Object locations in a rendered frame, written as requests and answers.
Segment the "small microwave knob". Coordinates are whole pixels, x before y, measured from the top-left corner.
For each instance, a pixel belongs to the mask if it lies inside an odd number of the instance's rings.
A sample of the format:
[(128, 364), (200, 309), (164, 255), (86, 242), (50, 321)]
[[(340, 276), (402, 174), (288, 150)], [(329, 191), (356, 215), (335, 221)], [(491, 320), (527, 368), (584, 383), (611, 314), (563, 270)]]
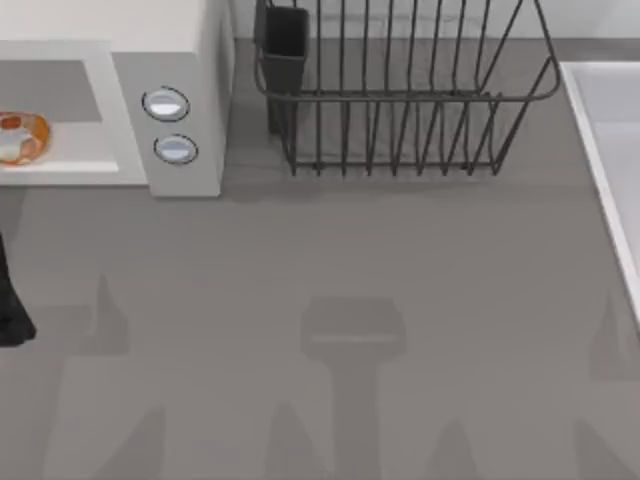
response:
[(174, 134), (154, 141), (155, 155), (171, 165), (186, 165), (194, 161), (199, 153), (197, 144), (188, 136)]

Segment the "dark cutlery holder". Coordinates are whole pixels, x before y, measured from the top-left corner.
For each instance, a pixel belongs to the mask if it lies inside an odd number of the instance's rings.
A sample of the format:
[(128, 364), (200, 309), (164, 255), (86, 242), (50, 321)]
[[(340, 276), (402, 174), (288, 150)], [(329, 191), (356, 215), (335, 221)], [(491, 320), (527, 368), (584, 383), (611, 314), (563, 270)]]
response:
[(256, 0), (254, 41), (268, 92), (289, 96), (300, 93), (308, 58), (309, 28), (307, 9)]

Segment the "large microwave knob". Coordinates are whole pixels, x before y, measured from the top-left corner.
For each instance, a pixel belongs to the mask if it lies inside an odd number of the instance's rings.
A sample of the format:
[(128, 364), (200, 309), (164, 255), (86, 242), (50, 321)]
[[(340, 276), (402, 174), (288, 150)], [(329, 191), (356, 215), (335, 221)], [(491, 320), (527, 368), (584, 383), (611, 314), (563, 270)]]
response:
[(178, 122), (190, 111), (188, 98), (179, 90), (168, 86), (145, 92), (141, 102), (144, 111), (160, 122)]

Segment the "pale microwave oven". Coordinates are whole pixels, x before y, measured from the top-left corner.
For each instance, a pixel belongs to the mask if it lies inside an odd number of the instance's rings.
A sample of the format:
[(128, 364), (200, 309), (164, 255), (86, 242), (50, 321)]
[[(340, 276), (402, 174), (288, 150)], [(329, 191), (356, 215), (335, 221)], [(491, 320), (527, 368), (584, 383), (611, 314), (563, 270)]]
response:
[[(43, 116), (48, 148), (0, 165), (0, 187), (145, 186), (157, 197), (217, 197), (235, 46), (229, 0), (0, 0), (0, 112)], [(189, 114), (160, 122), (142, 95), (163, 86)], [(197, 158), (171, 165), (158, 138), (184, 135)]]

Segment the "white sink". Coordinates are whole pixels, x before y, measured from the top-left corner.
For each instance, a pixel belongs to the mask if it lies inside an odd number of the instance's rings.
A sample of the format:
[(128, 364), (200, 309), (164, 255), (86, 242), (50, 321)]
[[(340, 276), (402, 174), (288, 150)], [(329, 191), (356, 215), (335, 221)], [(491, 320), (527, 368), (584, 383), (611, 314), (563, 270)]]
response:
[(640, 61), (560, 69), (640, 332)]

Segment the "orange and white plate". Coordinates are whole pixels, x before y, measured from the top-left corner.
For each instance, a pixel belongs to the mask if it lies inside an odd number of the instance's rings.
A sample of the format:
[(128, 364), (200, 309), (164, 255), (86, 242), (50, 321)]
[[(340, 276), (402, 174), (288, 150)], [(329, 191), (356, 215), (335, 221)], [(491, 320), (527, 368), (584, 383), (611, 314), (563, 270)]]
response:
[(41, 157), (48, 148), (47, 120), (25, 112), (0, 112), (0, 165), (21, 166)]

